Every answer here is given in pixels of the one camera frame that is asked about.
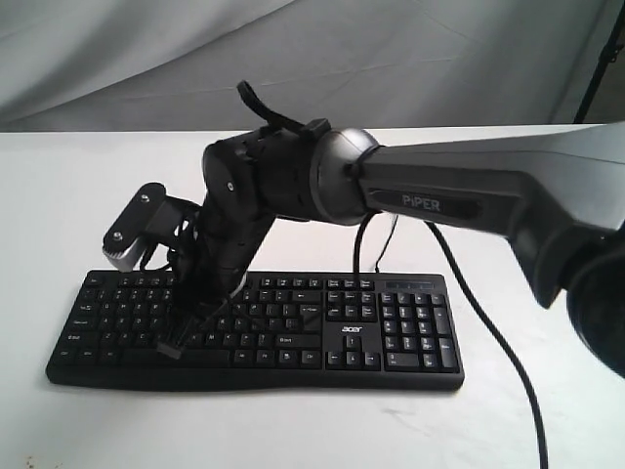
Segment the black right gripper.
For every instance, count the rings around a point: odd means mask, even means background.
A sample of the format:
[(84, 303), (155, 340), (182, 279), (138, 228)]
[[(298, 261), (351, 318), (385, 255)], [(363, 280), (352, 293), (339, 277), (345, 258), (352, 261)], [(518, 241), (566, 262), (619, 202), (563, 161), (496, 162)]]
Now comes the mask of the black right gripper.
[(206, 316), (235, 295), (272, 224), (270, 212), (235, 221), (206, 197), (168, 257), (176, 278), (175, 310)]

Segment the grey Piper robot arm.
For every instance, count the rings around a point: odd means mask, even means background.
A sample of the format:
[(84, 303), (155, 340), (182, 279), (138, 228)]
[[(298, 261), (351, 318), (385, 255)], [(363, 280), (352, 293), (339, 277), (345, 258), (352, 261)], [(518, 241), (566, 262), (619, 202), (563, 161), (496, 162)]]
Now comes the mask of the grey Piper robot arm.
[(373, 213), (500, 235), (537, 303), (565, 292), (584, 345), (624, 370), (624, 126), (390, 147), (325, 121), (209, 145), (207, 193), (176, 274), (188, 297), (234, 292), (276, 218), (353, 226)]

